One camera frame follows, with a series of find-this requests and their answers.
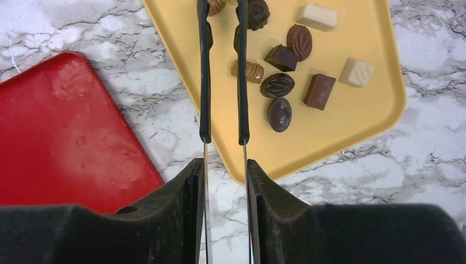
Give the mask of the dark square chocolate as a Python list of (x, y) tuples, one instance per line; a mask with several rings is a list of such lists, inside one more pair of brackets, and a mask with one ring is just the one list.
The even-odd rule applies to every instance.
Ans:
[(296, 70), (298, 56), (283, 45), (272, 48), (264, 60), (282, 72), (293, 72)]

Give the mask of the dark leaf chocolate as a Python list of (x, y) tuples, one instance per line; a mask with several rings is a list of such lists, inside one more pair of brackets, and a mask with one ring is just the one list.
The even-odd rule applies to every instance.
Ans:
[(312, 34), (302, 25), (295, 24), (289, 29), (286, 43), (287, 48), (298, 57), (299, 62), (306, 60), (313, 49)]

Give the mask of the dark oval ridged chocolate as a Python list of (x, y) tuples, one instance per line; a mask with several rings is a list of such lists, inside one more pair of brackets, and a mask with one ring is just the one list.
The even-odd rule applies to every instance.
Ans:
[(294, 79), (285, 73), (267, 77), (260, 86), (260, 92), (267, 98), (280, 98), (288, 95), (294, 88)]

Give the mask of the brown ridged chocolate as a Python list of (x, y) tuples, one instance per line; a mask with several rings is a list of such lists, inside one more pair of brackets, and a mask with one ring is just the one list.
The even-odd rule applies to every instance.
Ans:
[(226, 0), (207, 0), (209, 4), (208, 16), (220, 13), (226, 7)]

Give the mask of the yellow plastic tray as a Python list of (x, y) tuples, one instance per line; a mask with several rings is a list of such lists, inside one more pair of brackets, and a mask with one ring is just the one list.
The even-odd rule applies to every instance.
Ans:
[[(250, 140), (248, 159), (256, 160), (272, 180), (278, 180), (310, 164), (334, 155), (391, 128), (406, 105), (389, 1), (265, 1), (268, 23), (247, 33), (247, 61), (264, 68), (264, 78), (281, 72), (264, 61), (277, 45), (286, 45), (289, 28), (307, 3), (338, 11), (337, 27), (330, 31), (309, 28), (313, 50), (288, 73), (295, 81), (285, 96), (292, 107), (289, 128), (275, 132), (267, 121), (272, 99), (260, 85), (248, 82)], [(143, 1), (158, 35), (200, 112), (201, 70), (197, 1)], [(210, 49), (212, 141), (232, 179), (244, 185), (243, 149), (238, 144), (237, 79), (231, 68), (234, 50), (237, 1), (208, 17), (212, 27)], [(365, 87), (339, 82), (349, 58), (374, 67)], [(336, 79), (323, 111), (303, 100), (313, 75)]]

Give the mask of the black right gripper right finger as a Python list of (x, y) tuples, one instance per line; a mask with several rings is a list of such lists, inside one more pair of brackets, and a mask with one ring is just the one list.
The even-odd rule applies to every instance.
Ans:
[(465, 238), (429, 204), (309, 205), (247, 162), (254, 263), (465, 263)]

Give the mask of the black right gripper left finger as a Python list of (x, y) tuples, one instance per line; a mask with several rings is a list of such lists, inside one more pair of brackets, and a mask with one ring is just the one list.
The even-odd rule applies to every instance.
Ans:
[(79, 205), (1, 207), (1, 263), (197, 263), (204, 161), (114, 214)]

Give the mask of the dark swirl round chocolate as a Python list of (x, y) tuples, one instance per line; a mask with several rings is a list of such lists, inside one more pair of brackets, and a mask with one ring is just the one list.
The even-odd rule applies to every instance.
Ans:
[(268, 23), (270, 11), (263, 0), (237, 1), (236, 15), (239, 25), (235, 33), (239, 34), (244, 28), (252, 31), (262, 29)]

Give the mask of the milk chocolate rectangle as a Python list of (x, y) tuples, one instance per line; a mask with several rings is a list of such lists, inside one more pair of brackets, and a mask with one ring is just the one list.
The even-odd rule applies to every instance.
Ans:
[(308, 91), (303, 103), (312, 108), (323, 111), (326, 107), (336, 79), (325, 74), (312, 76)]

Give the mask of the red box lid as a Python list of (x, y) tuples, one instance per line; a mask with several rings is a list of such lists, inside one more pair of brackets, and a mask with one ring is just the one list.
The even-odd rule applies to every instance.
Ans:
[(1, 83), (1, 205), (114, 213), (163, 183), (83, 54), (62, 52)]

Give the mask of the dark smooth oval chocolate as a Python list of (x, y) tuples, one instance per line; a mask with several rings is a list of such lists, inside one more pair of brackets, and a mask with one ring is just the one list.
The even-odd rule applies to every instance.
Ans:
[(267, 111), (268, 123), (277, 133), (285, 131), (291, 124), (292, 108), (289, 101), (285, 98), (273, 100)]

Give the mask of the white ridged chocolate square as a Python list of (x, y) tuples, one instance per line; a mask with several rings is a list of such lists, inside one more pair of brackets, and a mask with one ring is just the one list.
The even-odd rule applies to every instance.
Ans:
[(351, 87), (366, 87), (375, 67), (362, 60), (349, 57), (339, 77), (339, 82)]

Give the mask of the caramel ridged chocolate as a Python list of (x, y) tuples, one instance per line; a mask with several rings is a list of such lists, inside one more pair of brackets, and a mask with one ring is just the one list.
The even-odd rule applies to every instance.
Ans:
[[(231, 75), (238, 76), (238, 60), (231, 68)], [(258, 63), (246, 62), (246, 79), (250, 83), (261, 84), (264, 76), (264, 68)]]

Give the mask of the white chocolate block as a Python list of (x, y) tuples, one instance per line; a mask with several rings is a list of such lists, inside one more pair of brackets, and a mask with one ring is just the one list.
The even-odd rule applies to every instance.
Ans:
[(321, 31), (330, 31), (337, 27), (338, 19), (337, 10), (307, 3), (298, 14), (296, 23)]

